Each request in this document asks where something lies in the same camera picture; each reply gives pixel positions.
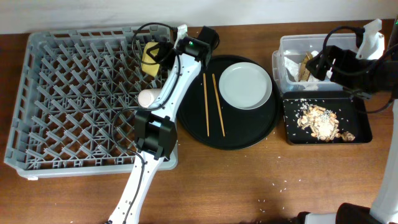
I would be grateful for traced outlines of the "wooden chopstick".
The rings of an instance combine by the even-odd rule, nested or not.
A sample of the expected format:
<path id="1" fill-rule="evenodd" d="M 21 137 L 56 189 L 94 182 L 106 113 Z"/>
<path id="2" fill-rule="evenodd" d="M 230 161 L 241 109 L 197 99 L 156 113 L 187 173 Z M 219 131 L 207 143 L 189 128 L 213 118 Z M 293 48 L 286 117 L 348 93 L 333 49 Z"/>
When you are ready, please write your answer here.
<path id="1" fill-rule="evenodd" d="M 220 99 L 219 99 L 219 94 L 218 94 L 218 89 L 217 89 L 217 84 L 216 84 L 216 78 L 215 78 L 215 74 L 214 73 L 212 73 L 212 80 L 213 80 L 213 87 L 214 87 L 214 91 L 215 91 L 215 98 L 216 98 L 216 104 L 217 104 L 217 109 L 218 109 L 218 115 L 219 115 L 219 119 L 220 119 L 221 131 L 222 131 L 223 137 L 225 137 L 226 135 L 225 135 L 225 131 L 224 131 L 223 115 L 222 115 L 222 111 L 221 111 Z"/>
<path id="2" fill-rule="evenodd" d="M 204 91 L 204 101 L 205 101 L 205 119 L 206 119 L 206 134 L 210 137 L 210 124 L 208 115 L 208 95 L 207 95 L 207 85 L 206 85 L 206 74 L 203 73 L 203 91 Z"/>

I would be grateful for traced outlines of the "white paper napkin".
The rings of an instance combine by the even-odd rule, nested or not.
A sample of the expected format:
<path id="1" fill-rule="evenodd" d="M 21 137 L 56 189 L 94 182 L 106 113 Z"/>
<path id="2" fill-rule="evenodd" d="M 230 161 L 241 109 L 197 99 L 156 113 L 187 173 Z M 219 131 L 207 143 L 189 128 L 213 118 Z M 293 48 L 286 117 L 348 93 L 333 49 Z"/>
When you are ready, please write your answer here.
<path id="1" fill-rule="evenodd" d="M 313 51 L 313 52 L 310 52 L 310 53 L 312 54 L 313 58 L 314 58 L 314 56 L 318 55 L 317 51 Z M 289 72 L 289 74 L 290 74 L 291 78 L 293 79 L 293 81 L 294 82 L 300 82 L 298 80 L 298 74 L 299 74 L 300 64 L 302 62 L 296 63 L 296 62 L 294 62 L 293 60 L 291 60 L 291 59 L 289 59 L 287 57 L 284 57 L 284 60 L 285 60 L 285 68 Z M 318 89 L 318 85 L 317 84 L 309 84 L 309 82 L 318 82 L 318 79 L 316 79 L 311 73 L 310 73 L 310 78 L 309 78 L 309 80 L 307 82 L 305 82 L 305 81 L 301 81 L 301 82 L 304 82 L 304 84 L 303 84 L 304 85 L 304 90 L 308 90 L 309 91 L 309 90 L 317 90 Z"/>

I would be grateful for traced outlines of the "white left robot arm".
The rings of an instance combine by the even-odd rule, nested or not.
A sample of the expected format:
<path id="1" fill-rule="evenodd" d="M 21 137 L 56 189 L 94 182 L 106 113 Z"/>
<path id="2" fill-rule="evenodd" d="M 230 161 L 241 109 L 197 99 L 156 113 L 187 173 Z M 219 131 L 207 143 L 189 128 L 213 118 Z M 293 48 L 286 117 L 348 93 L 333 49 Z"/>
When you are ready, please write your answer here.
<path id="1" fill-rule="evenodd" d="M 177 143 L 178 107 L 219 43 L 217 35 L 184 37 L 177 42 L 173 68 L 158 99 L 148 108 L 136 110 L 134 115 L 134 167 L 108 223 L 138 223 L 155 173 Z"/>

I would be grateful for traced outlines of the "food scraps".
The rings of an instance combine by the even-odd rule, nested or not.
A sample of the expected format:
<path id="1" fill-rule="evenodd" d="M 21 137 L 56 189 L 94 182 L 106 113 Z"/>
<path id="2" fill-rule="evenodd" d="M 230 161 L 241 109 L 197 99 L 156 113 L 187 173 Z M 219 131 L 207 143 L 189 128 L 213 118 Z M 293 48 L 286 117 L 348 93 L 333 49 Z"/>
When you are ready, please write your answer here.
<path id="1" fill-rule="evenodd" d="M 322 106 L 303 103 L 296 113 L 297 127 L 306 131 L 311 137 L 319 141 L 331 142 L 341 139 L 343 142 L 352 142 L 356 136 L 340 129 L 340 122 L 336 113 Z"/>

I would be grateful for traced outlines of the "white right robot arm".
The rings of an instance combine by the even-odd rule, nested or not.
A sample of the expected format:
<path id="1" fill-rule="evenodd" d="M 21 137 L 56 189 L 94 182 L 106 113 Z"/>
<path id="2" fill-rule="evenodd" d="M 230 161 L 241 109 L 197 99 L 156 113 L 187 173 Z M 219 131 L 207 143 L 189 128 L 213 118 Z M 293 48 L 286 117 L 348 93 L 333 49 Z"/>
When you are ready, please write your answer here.
<path id="1" fill-rule="evenodd" d="M 301 223 L 397 223 L 397 23 L 393 23 L 388 46 L 384 45 L 380 34 L 381 26 L 381 20 L 376 19 L 364 27 L 350 27 L 356 35 L 356 53 L 329 46 L 326 40 L 323 41 L 320 54 L 307 65 L 321 80 L 330 69 L 333 72 L 331 80 L 360 99 L 368 99 L 379 91 L 391 94 L 378 112 L 391 110 L 392 118 L 375 121 L 382 147 L 387 146 L 388 139 L 382 123 L 388 123 L 392 128 L 379 193 L 371 207 L 342 203 L 334 213 L 301 212 L 297 215 Z"/>

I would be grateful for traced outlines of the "white round plate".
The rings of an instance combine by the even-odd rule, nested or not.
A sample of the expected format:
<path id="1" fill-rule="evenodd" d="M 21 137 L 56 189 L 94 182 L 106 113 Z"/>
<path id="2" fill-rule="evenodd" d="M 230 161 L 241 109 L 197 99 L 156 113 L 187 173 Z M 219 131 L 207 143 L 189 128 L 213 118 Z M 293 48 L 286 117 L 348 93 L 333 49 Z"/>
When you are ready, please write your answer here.
<path id="1" fill-rule="evenodd" d="M 223 71 L 218 88 L 222 98 L 232 107 L 253 110 L 271 97 L 272 81 L 269 74 L 259 65 L 239 62 Z"/>

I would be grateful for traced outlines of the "brown wrapper waste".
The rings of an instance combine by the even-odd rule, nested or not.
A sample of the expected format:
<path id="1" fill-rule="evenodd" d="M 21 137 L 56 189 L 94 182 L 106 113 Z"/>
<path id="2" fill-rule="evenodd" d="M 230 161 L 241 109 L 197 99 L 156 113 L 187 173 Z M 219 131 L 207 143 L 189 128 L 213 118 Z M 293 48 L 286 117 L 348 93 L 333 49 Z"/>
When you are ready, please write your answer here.
<path id="1" fill-rule="evenodd" d="M 305 57 L 302 61 L 302 63 L 300 64 L 300 68 L 298 71 L 298 80 L 301 81 L 305 81 L 307 82 L 310 78 L 310 71 L 306 68 L 307 62 L 309 60 L 311 60 L 313 58 L 312 54 L 310 52 L 307 52 L 305 54 Z"/>

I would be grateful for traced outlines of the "yellow bowl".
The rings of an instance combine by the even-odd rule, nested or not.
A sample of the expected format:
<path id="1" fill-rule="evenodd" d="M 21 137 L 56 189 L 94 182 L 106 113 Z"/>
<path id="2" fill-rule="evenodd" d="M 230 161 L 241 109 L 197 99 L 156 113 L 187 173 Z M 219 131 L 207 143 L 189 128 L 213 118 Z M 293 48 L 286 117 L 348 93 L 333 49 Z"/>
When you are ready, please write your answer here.
<path id="1" fill-rule="evenodd" d="M 148 42 L 144 47 L 142 54 L 142 71 L 152 77 L 156 77 L 160 68 L 160 65 L 155 62 L 154 57 L 157 56 L 159 52 L 158 42 Z"/>

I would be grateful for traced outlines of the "pink plastic cup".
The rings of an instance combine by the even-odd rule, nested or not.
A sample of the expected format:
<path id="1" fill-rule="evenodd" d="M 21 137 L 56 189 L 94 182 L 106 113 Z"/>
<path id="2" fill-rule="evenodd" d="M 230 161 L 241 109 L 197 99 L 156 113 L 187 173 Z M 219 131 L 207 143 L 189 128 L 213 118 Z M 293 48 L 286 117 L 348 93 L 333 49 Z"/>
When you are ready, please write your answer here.
<path id="1" fill-rule="evenodd" d="M 138 103 L 143 108 L 148 108 L 160 95 L 161 89 L 146 89 L 138 94 Z"/>

